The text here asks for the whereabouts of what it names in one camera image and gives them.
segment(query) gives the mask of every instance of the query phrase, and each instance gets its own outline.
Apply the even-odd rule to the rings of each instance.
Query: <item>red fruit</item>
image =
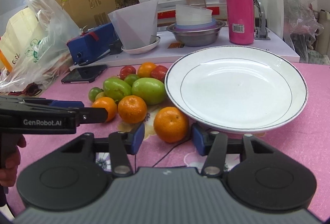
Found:
[[[166,67],[159,65],[152,70],[152,72],[150,73],[150,76],[151,76],[151,78],[155,78],[157,80],[160,80],[161,82],[164,82],[167,70],[168,69]]]
[[[136,74],[136,69],[133,66],[125,66],[120,70],[120,79],[124,80],[126,76]]]

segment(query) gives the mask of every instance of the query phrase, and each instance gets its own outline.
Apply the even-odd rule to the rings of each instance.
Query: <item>orange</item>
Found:
[[[142,122],[147,114],[147,106],[138,96],[126,96],[118,104],[118,113],[126,123]]]
[[[117,104],[114,102],[112,98],[102,97],[92,104],[92,108],[105,108],[108,112],[108,118],[106,122],[112,120],[117,114]]]
[[[178,108],[166,107],[156,114],[153,128],[161,140],[174,143],[182,140],[187,134],[189,119]]]
[[[152,62],[145,62],[142,63],[141,66],[138,69],[138,76],[140,78],[150,78],[150,73],[154,68],[156,68],[157,65]]]

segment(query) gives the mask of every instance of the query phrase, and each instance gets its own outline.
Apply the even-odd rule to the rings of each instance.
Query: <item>pink thermos bottle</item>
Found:
[[[255,9],[253,0],[227,0],[229,40],[238,45],[254,41]]]

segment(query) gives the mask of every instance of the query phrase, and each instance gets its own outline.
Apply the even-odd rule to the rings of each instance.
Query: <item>black cable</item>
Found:
[[[174,150],[176,147],[178,147],[178,146],[180,146],[180,145],[182,145],[182,144],[184,144],[184,143],[186,143],[187,141],[189,141],[190,140],[190,138],[188,138],[187,140],[185,140],[185,141],[182,141],[182,142],[180,142],[179,144],[177,144],[177,145],[175,145],[173,148],[171,148],[170,149],[170,151],[168,152],[168,153],[166,153],[157,163],[155,163],[152,167],[155,167],[156,165],[158,165],[162,160],[164,160],[164,158],[167,156],[167,155],[169,155],[170,153],[171,153],[171,151],[172,150]]]

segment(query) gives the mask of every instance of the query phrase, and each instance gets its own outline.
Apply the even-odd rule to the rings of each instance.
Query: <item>white plastic bag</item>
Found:
[[[316,41],[323,26],[317,22],[310,4],[314,0],[284,0],[284,41],[301,57],[300,62],[308,63],[307,48]]]
[[[72,64],[66,43],[81,34],[80,28],[55,0],[25,0],[38,18],[39,38],[29,41],[11,73],[0,76],[0,92],[23,91],[35,82],[47,88]]]

